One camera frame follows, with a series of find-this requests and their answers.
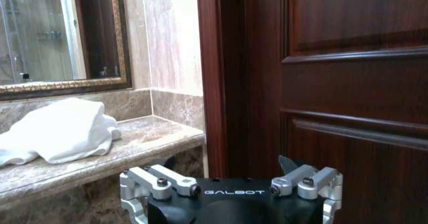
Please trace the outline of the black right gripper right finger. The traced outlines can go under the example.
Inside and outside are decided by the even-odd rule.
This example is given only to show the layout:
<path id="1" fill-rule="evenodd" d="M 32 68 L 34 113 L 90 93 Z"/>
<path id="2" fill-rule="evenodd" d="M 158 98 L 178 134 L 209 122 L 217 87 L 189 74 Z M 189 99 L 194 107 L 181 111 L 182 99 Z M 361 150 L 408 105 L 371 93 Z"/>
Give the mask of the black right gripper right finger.
<path id="1" fill-rule="evenodd" d="M 334 222 L 334 213 L 342 208 L 342 174 L 337 169 L 316 167 L 304 164 L 298 166 L 292 159 L 278 156 L 284 176 L 272 179 L 270 192 L 274 197 L 289 196 L 297 189 L 297 195 L 305 200 L 324 197 L 322 223 Z"/>

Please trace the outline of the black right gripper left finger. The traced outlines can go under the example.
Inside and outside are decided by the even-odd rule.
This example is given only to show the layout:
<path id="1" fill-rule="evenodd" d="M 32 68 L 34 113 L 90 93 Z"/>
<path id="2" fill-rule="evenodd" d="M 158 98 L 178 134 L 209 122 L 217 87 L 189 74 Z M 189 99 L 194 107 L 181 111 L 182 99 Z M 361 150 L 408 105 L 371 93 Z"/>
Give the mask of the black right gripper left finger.
<path id="1" fill-rule="evenodd" d="M 149 223 L 147 202 L 141 201 L 142 198 L 167 201 L 174 193 L 193 199 L 201 194 L 195 178 L 181 175 L 159 164 L 133 167 L 119 176 L 120 206 L 128 213 L 131 223 Z"/>

